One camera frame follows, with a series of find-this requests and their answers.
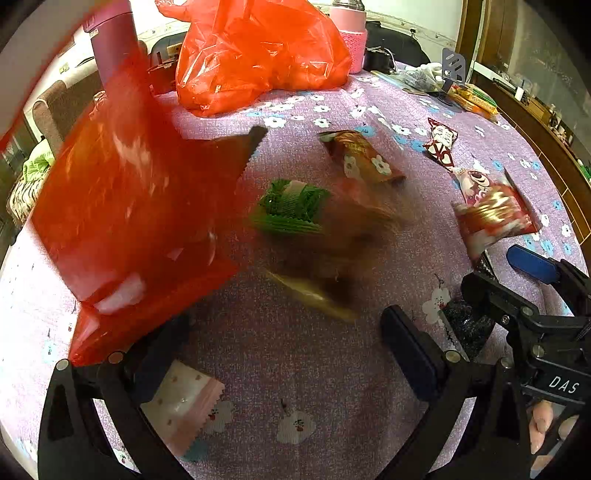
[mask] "blue gripper pad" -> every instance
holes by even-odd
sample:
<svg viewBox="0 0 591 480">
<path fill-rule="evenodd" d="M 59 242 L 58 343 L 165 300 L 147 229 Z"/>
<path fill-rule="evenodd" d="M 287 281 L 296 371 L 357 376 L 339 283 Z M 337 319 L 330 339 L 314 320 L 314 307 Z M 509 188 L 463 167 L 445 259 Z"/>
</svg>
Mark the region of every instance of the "blue gripper pad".
<svg viewBox="0 0 591 480">
<path fill-rule="evenodd" d="M 520 245 L 509 247 L 507 261 L 513 268 L 525 272 L 547 285 L 558 282 L 560 279 L 558 269 L 552 260 L 548 260 Z"/>
</svg>

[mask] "red snack package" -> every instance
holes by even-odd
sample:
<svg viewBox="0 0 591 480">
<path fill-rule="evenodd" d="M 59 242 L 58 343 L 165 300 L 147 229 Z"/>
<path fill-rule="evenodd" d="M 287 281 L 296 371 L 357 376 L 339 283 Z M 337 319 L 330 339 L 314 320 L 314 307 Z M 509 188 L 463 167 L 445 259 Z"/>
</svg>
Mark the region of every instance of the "red snack package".
<svg viewBox="0 0 591 480">
<path fill-rule="evenodd" d="M 485 249 L 501 238 L 537 231 L 519 194 L 496 184 L 477 206 L 454 203 L 457 224 L 468 256 L 476 262 Z"/>
<path fill-rule="evenodd" d="M 469 206 L 478 205 L 494 185 L 501 183 L 478 170 L 467 170 L 458 167 L 449 167 L 448 170 L 460 184 L 464 200 Z"/>
<path fill-rule="evenodd" d="M 431 137 L 433 139 L 425 143 L 423 147 L 442 167 L 453 167 L 452 145 L 456 141 L 457 132 L 433 118 L 429 118 L 428 121 L 429 125 L 431 125 Z"/>
<path fill-rule="evenodd" d="M 319 140 L 331 158 L 343 166 L 345 176 L 368 184 L 406 178 L 404 173 L 382 158 L 369 141 L 354 130 L 322 132 Z"/>
<path fill-rule="evenodd" d="M 182 139 L 148 85 L 142 61 L 126 60 L 72 129 L 33 210 L 82 304 L 76 365 L 126 349 L 237 270 L 221 250 L 243 213 L 234 191 L 251 139 Z"/>
</svg>

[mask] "table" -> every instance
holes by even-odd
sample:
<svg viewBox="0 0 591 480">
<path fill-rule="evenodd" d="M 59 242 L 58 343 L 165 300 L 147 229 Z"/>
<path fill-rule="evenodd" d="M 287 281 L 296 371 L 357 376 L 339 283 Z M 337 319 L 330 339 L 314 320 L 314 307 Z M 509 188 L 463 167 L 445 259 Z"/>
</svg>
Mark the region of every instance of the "table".
<svg viewBox="0 0 591 480">
<path fill-rule="evenodd" d="M 568 313 L 554 291 L 516 273 L 505 259 L 506 249 L 517 243 L 586 271 L 550 176 L 503 119 L 493 124 L 365 73 L 332 91 L 271 92 L 251 108 L 215 119 L 194 117 L 178 106 L 174 92 L 160 98 L 173 107 L 186 138 L 268 126 L 245 172 L 260 186 L 276 177 L 330 186 L 342 172 L 316 134 L 357 129 L 406 173 L 395 188 L 417 215 L 378 255 L 359 292 L 364 301 L 354 326 L 307 309 L 255 269 L 195 305 L 197 323 L 179 359 L 226 385 L 219 406 L 232 413 L 200 434 L 206 457 L 184 463 L 195 478 L 373 479 L 415 428 L 426 404 L 414 398 L 382 344 L 379 315 L 399 304 L 447 349 L 451 343 L 438 311 L 471 271 L 450 206 L 461 192 L 422 147 L 429 139 L 428 117 L 458 131 L 452 150 L 457 166 L 478 162 L 491 174 L 506 168 L 541 217 L 539 235 L 489 248 L 500 282 L 541 313 Z M 0 419 L 33 460 L 45 390 L 54 363 L 67 354 L 77 309 L 27 224 L 0 279 Z M 479 359 L 493 363 L 504 353 L 504 330 L 496 326 Z M 467 402 L 438 465 L 451 458 L 470 408 Z M 112 428 L 106 430 L 124 455 Z"/>
</svg>

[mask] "green cloth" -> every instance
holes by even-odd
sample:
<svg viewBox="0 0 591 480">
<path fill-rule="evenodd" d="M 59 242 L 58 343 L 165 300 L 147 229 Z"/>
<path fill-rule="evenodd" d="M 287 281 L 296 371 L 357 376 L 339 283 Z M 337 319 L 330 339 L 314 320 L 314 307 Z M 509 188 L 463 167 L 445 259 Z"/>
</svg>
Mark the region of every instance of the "green cloth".
<svg viewBox="0 0 591 480">
<path fill-rule="evenodd" d="M 46 175 L 46 170 L 55 162 L 47 139 L 41 141 L 22 165 L 22 179 L 26 182 L 41 180 Z"/>
</svg>

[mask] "orange plastic bag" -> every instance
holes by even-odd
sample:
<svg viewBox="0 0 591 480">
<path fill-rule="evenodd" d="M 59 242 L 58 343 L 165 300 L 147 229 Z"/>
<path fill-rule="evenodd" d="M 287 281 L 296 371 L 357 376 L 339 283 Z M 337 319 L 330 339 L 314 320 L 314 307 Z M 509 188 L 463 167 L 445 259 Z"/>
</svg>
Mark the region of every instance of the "orange plastic bag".
<svg viewBox="0 0 591 480">
<path fill-rule="evenodd" d="M 184 140 L 148 85 L 140 59 L 108 81 L 106 99 L 66 139 L 31 216 L 82 303 L 70 347 L 76 365 L 126 349 L 236 272 L 223 236 L 243 213 L 236 181 L 266 130 Z"/>
<path fill-rule="evenodd" d="M 347 81 L 351 57 L 332 20 L 306 0 L 155 0 L 191 22 L 177 67 L 180 103 L 198 116 L 250 105 L 272 89 Z"/>
</svg>

